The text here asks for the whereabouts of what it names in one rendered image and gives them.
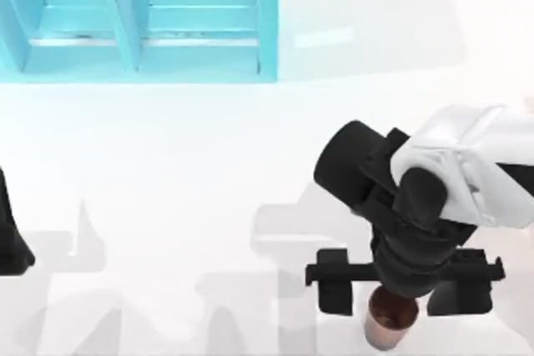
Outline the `brown cup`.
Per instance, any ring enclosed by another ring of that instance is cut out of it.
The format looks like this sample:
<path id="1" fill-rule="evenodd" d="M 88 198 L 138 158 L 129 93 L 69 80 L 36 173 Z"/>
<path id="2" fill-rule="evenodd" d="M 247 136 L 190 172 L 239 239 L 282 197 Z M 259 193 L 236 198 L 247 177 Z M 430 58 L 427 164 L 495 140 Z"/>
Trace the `brown cup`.
<path id="1" fill-rule="evenodd" d="M 364 322 L 368 344 L 380 351 L 395 348 L 416 322 L 420 312 L 416 298 L 404 298 L 383 285 L 371 293 Z"/>

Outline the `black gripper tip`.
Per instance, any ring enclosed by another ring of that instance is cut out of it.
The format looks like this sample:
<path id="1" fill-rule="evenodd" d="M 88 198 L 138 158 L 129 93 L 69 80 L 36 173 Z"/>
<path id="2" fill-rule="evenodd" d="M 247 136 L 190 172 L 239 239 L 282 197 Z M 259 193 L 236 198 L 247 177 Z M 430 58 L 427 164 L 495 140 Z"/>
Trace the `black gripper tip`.
<path id="1" fill-rule="evenodd" d="M 0 168 L 0 277 L 23 275 L 36 262 L 15 223 L 5 174 Z"/>

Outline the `light blue rack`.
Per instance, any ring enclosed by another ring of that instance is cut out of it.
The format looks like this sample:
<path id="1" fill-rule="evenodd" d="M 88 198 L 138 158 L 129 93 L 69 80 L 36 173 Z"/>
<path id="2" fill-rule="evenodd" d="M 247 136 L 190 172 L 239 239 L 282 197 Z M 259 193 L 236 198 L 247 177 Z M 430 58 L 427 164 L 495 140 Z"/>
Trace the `light blue rack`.
<path id="1" fill-rule="evenodd" d="M 0 0 L 0 83 L 270 83 L 279 0 Z"/>

